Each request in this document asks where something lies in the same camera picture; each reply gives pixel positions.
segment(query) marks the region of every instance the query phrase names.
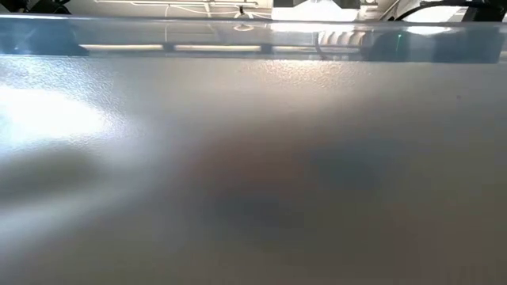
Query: textured paint surface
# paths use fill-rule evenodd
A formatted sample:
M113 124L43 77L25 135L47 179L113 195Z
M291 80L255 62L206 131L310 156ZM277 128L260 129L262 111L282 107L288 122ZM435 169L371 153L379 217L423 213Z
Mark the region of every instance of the textured paint surface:
M504 65L0 68L1 284L507 282Z

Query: metal surface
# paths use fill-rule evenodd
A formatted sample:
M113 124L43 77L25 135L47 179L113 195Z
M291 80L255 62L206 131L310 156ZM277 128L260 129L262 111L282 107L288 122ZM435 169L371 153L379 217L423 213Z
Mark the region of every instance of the metal surface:
M0 68L1 284L507 281L504 64Z

